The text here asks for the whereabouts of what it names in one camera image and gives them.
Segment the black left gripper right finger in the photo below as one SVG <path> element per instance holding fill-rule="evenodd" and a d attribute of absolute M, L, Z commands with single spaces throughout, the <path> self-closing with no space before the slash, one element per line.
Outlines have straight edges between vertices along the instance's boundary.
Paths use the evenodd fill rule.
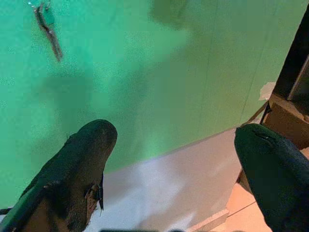
<path fill-rule="evenodd" d="M 274 232 L 307 232 L 309 160 L 260 124 L 238 127 L 235 134 L 238 159 L 265 223 Z"/>

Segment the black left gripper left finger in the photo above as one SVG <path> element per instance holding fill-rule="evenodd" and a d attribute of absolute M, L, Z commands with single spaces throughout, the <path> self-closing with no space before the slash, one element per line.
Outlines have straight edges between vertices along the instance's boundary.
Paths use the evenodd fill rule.
<path fill-rule="evenodd" d="M 71 135 L 23 190 L 2 210 L 3 232 L 82 232 L 97 206 L 103 206 L 103 172 L 117 130 L 96 119 Z"/>

